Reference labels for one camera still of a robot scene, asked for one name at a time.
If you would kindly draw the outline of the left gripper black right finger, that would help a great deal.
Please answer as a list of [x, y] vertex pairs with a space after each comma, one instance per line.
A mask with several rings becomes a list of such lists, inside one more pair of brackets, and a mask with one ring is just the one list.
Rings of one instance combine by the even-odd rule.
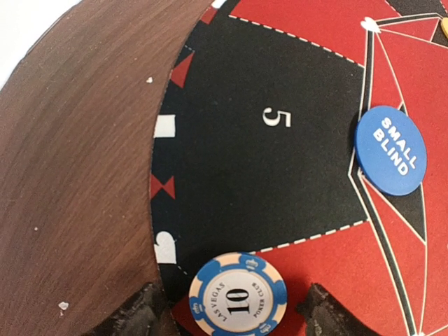
[[296, 312], [305, 319], [306, 335], [371, 335], [371, 329], [319, 283], [311, 285]]

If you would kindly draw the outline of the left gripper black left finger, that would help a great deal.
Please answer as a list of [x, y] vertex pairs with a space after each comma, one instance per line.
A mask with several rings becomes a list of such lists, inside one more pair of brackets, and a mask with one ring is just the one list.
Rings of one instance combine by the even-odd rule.
[[178, 335], [162, 286], [147, 282], [84, 335]]

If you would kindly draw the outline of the single blue ten chip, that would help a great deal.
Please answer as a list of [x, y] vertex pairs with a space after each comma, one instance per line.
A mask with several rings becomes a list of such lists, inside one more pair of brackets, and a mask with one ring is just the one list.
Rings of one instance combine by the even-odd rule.
[[286, 313], [288, 291], [265, 259], [232, 252], [201, 267], [188, 302], [196, 324], [208, 335], [268, 335]]

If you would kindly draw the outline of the blue small blind button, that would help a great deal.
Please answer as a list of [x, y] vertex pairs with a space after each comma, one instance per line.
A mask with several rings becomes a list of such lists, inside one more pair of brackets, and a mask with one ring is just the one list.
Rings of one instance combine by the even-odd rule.
[[367, 180], [383, 193], [408, 195], [424, 179], [424, 139], [412, 119], [396, 108], [376, 106], [365, 112], [356, 126], [354, 147]]

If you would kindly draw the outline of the orange big blind button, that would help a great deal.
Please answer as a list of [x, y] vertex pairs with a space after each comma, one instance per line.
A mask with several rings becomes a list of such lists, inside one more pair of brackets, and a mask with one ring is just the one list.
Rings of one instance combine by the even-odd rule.
[[441, 19], [440, 27], [442, 29], [442, 32], [444, 33], [444, 35], [448, 39], [448, 17], [444, 17], [444, 18]]

